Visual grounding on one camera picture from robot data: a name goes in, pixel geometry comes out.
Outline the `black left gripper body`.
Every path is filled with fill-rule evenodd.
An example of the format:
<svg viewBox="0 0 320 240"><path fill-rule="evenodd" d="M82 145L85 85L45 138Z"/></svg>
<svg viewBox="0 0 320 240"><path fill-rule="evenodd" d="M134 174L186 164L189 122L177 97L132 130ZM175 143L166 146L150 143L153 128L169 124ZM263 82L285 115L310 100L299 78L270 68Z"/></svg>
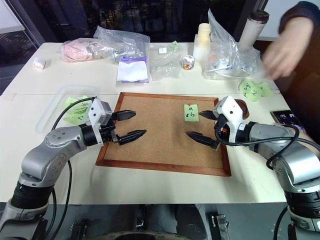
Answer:
<svg viewBox="0 0 320 240"><path fill-rule="evenodd" d="M118 112L114 112L111 114L111 117L104 121L100 127L99 130L102 141L104 143L112 142L112 143L118 143L118 135L116 133L116 120L118 119Z"/></svg>

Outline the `person's bare hand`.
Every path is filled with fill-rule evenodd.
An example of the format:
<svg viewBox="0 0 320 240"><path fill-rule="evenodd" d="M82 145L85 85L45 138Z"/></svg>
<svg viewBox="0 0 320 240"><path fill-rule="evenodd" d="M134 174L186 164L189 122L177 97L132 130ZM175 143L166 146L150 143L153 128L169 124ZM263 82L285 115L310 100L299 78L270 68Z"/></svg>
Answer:
<svg viewBox="0 0 320 240"><path fill-rule="evenodd" d="M262 56L267 75L273 80L288 77L302 59L308 44L306 38L280 36Z"/></svg>

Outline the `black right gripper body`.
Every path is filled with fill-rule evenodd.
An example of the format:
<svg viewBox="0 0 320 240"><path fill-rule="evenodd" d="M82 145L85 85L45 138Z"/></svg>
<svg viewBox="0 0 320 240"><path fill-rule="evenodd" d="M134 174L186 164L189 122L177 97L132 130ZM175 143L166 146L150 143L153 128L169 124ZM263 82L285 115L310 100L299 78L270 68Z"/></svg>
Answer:
<svg viewBox="0 0 320 240"><path fill-rule="evenodd" d="M219 114L219 116L216 119L216 123L214 125L214 135L215 135L215 142L213 143L213 149L215 151L218 151L221 143L226 143L228 137L227 133L223 133L223 129L225 128L225 125L227 124L227 118L223 114Z"/></svg>

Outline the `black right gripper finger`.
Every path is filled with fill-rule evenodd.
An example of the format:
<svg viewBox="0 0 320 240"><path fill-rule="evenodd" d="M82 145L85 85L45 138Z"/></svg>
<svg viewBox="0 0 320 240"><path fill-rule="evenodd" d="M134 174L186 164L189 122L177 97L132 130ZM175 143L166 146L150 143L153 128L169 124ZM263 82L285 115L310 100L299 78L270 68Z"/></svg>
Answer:
<svg viewBox="0 0 320 240"><path fill-rule="evenodd" d="M213 140L212 138L204 136L202 133L195 131L186 131L185 133L194 141L211 148L215 148L215 140Z"/></svg>
<svg viewBox="0 0 320 240"><path fill-rule="evenodd" d="M201 112L199 112L199 115L204 117L204 118L206 118L206 119L209 119L209 120L215 120L216 119L216 116L214 115L212 110L201 111Z"/></svg>

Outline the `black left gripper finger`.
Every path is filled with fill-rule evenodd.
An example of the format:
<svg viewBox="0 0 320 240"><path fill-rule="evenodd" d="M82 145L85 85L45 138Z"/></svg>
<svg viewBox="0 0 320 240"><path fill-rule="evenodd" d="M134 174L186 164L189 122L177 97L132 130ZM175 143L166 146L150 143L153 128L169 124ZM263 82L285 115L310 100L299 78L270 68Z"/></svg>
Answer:
<svg viewBox="0 0 320 240"><path fill-rule="evenodd" d="M133 110L122 110L117 112L116 120L124 121L136 116L136 112Z"/></svg>
<svg viewBox="0 0 320 240"><path fill-rule="evenodd" d="M134 130L128 132L126 135L117 135L117 143L122 146L131 142L134 142L138 138L142 137L147 132L146 129Z"/></svg>

